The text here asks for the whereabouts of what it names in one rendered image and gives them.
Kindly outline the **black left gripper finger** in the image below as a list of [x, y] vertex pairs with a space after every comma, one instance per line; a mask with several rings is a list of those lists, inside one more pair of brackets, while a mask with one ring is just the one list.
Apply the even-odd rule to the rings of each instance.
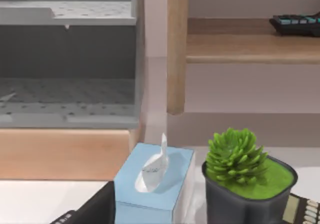
[[115, 184], [109, 181], [79, 209], [69, 210], [50, 224], [115, 224]]

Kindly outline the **light blue tissue box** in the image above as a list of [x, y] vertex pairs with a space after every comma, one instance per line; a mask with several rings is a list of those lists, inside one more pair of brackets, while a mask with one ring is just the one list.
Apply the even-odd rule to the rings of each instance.
[[115, 224], [185, 224], [195, 185], [195, 155], [191, 149], [168, 147], [168, 169], [152, 191], [136, 179], [158, 145], [138, 143], [114, 178]]

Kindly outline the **pale wooden drawer front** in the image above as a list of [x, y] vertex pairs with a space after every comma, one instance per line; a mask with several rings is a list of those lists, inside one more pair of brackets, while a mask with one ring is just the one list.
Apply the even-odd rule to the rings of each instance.
[[139, 135], [139, 129], [0, 129], [0, 180], [112, 180]]

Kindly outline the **white tissue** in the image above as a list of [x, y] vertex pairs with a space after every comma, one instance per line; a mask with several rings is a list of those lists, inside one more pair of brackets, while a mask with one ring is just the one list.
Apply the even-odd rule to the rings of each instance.
[[160, 152], [152, 155], [145, 162], [143, 168], [136, 178], [135, 189], [138, 192], [153, 192], [162, 182], [169, 166], [167, 146], [167, 136], [165, 133], [162, 133]]

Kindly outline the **green plant in dark pot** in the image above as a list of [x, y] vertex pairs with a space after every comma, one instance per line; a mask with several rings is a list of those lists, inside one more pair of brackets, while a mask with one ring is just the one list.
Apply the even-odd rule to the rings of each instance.
[[207, 224], [282, 224], [296, 171], [258, 146], [247, 128], [214, 133], [208, 147]]

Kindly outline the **grey pierced drawer inside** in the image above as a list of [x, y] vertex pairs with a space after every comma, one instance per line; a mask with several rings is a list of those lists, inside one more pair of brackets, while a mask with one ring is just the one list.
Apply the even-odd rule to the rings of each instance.
[[135, 128], [144, 22], [144, 0], [0, 0], [0, 128]]

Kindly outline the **dark calculator with pale keys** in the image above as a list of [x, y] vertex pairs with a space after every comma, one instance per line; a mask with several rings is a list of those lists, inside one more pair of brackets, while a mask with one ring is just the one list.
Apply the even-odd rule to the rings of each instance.
[[290, 194], [281, 224], [320, 224], [320, 202]]

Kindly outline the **open wooden shelf unit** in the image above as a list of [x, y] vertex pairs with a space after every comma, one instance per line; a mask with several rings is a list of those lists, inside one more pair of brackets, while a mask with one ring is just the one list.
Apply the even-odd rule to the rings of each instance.
[[167, 0], [167, 112], [185, 111], [191, 64], [319, 65], [320, 38], [279, 37], [264, 19], [188, 19], [189, 0]]

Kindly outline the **black keyboard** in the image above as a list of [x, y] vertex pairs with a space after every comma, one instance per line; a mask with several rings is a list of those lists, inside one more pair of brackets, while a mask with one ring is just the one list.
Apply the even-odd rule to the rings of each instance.
[[320, 37], [320, 11], [308, 15], [274, 15], [268, 21], [279, 35]]

